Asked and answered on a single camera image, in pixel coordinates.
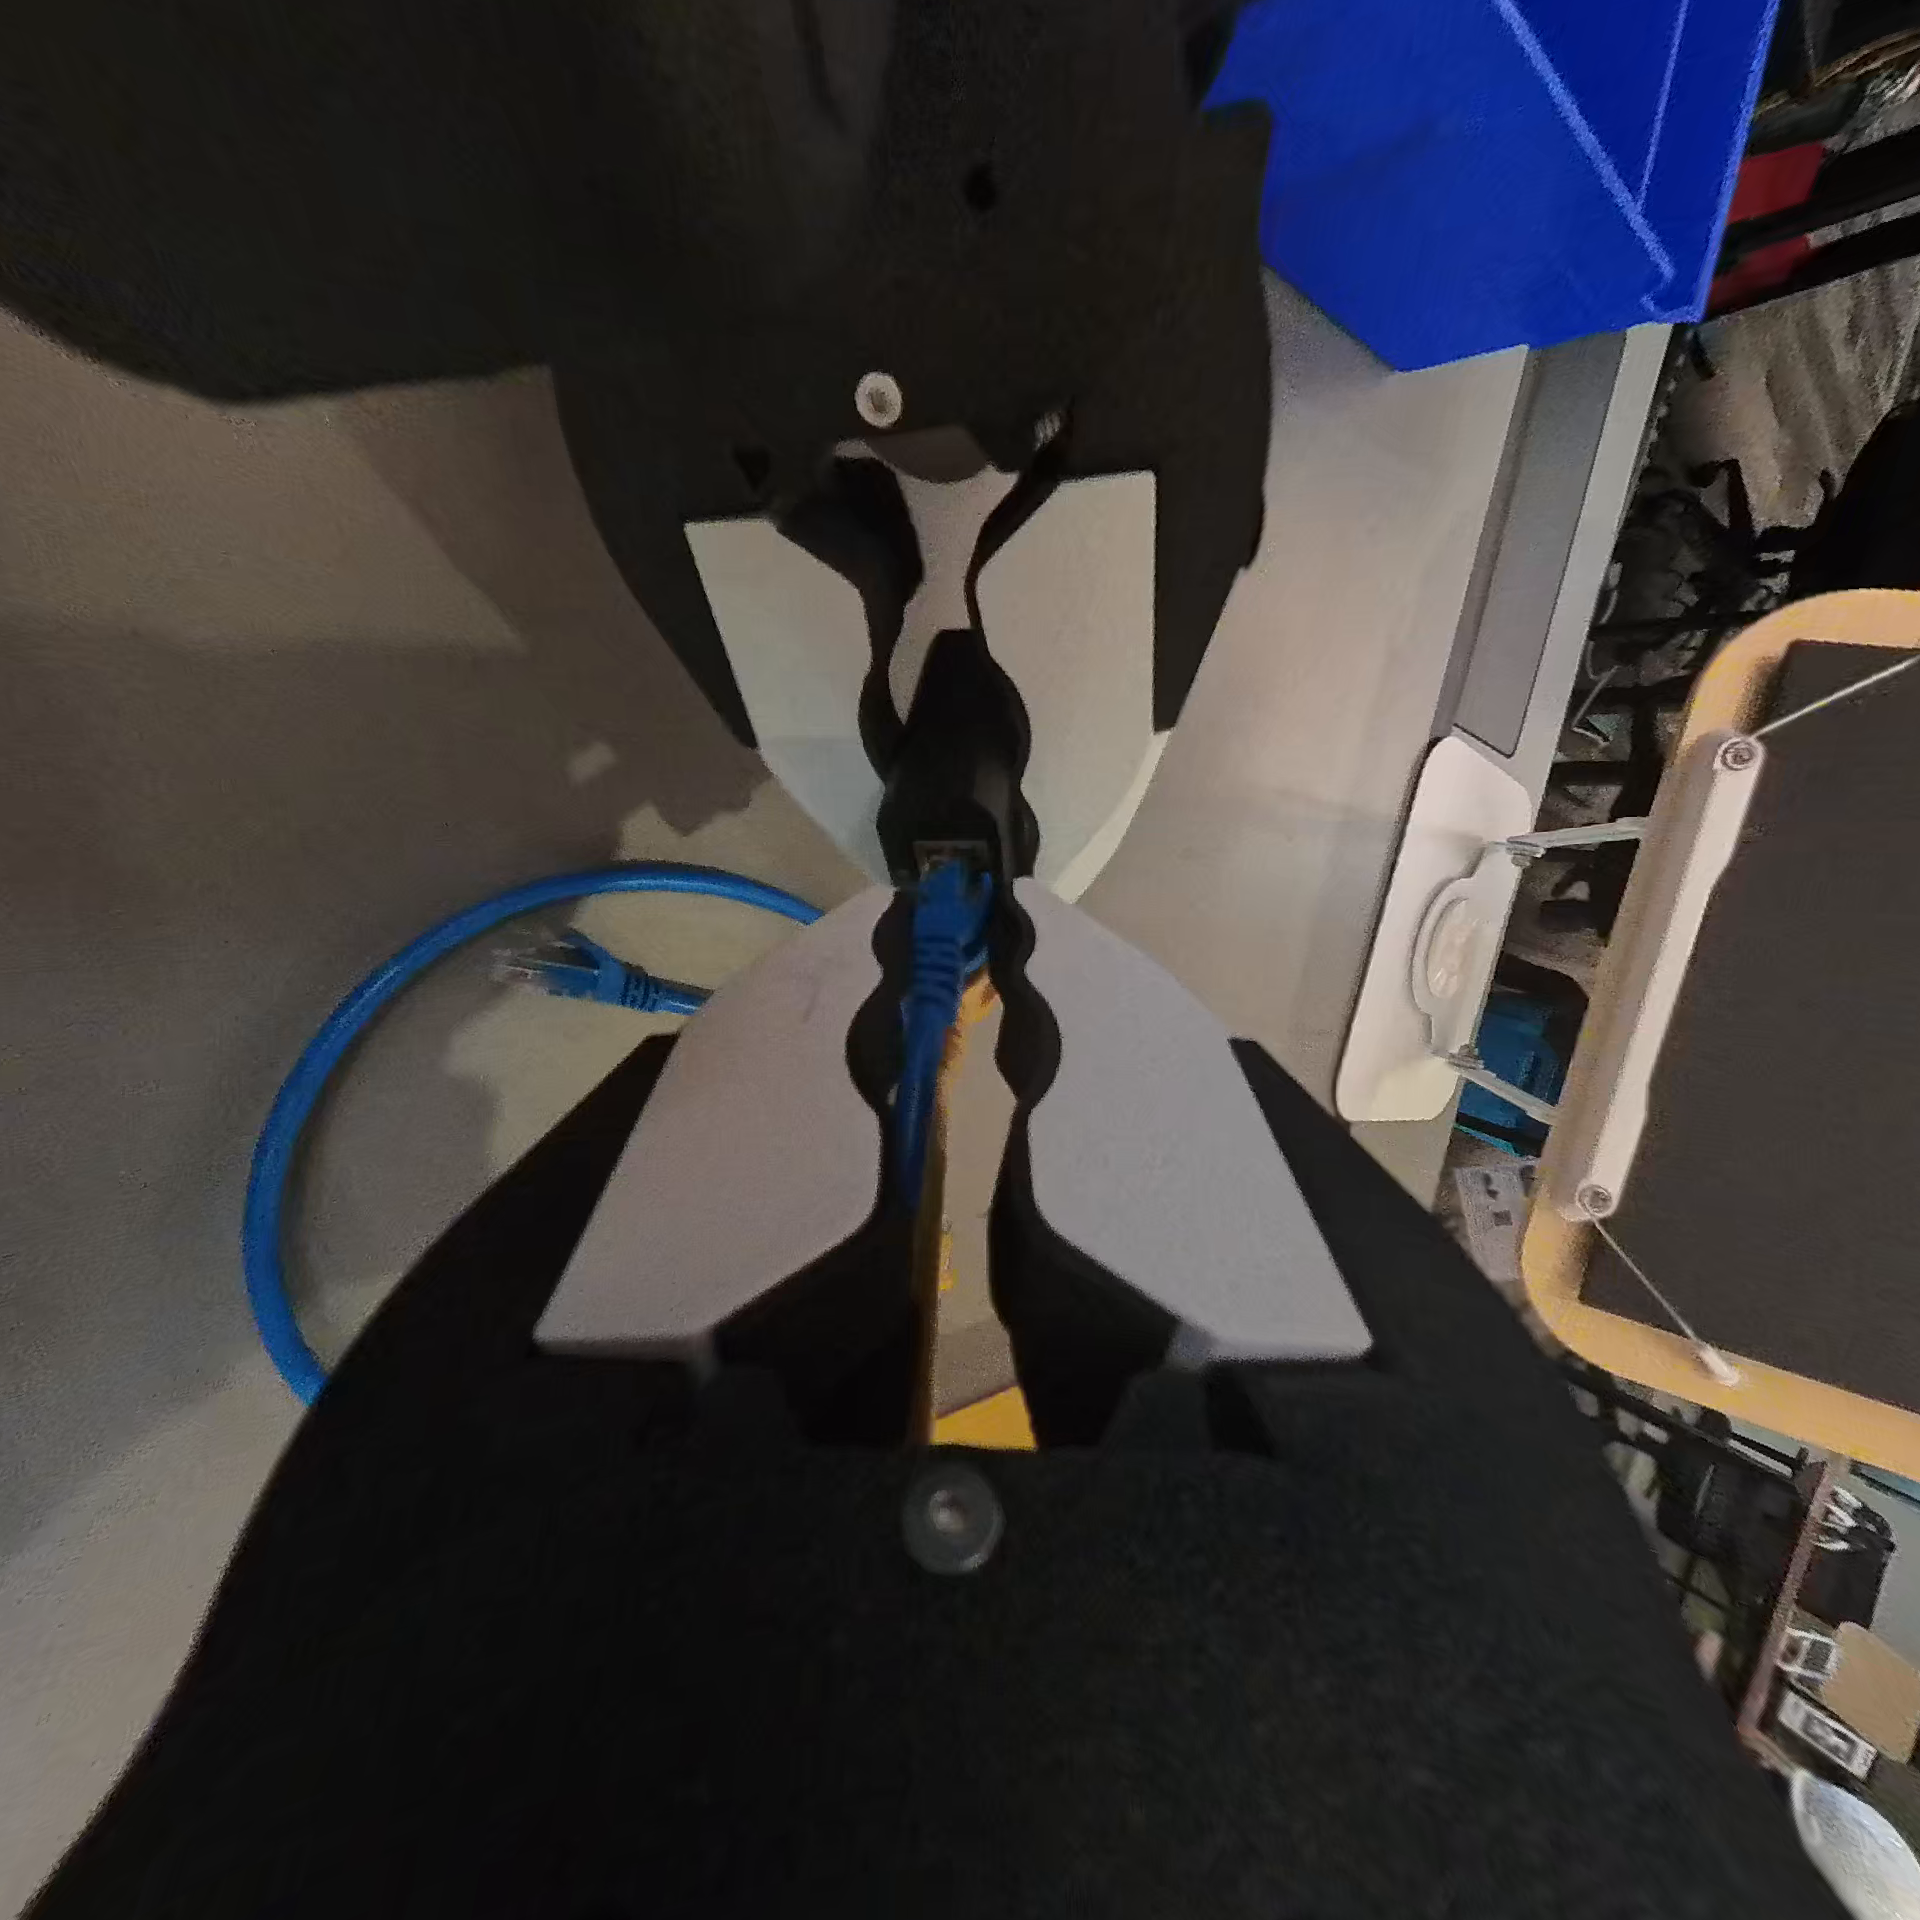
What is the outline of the blue plastic bin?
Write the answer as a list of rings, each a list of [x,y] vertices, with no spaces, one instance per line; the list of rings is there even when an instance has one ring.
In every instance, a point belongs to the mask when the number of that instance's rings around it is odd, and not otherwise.
[[[1246,4],[1259,259],[1395,373],[1694,325],[1777,6]]]

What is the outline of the black ethernet port adapter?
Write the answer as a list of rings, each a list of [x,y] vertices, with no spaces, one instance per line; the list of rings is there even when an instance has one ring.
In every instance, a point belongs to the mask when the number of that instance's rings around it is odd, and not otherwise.
[[[876,841],[905,891],[957,862],[996,887],[1034,876],[1042,833],[1024,792],[1032,725],[983,633],[935,635],[882,774]]]

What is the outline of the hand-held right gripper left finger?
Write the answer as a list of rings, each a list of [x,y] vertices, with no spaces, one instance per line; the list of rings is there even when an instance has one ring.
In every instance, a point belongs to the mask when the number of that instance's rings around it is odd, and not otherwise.
[[[828,1443],[932,1438],[935,1285],[892,1187],[889,889],[717,986],[672,1040],[539,1315],[542,1353],[772,1377]]]

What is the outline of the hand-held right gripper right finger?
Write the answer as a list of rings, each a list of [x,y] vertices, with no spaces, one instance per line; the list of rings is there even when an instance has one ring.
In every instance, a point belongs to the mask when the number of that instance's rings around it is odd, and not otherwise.
[[[1047,889],[1010,891],[990,965],[1014,1097],[990,1299],[1038,1446],[1091,1446],[1159,1374],[1365,1363],[1374,1335],[1227,1028]]]

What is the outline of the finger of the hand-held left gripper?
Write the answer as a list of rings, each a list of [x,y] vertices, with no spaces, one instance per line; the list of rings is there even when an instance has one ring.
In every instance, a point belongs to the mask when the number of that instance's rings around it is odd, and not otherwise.
[[[1068,480],[990,563],[990,650],[1028,725],[1034,876],[1062,901],[1118,852],[1163,756],[1156,532],[1152,475]]]
[[[847,862],[888,872],[889,665],[918,593],[904,501],[817,494],[781,519],[687,520],[684,539],[756,756]]]

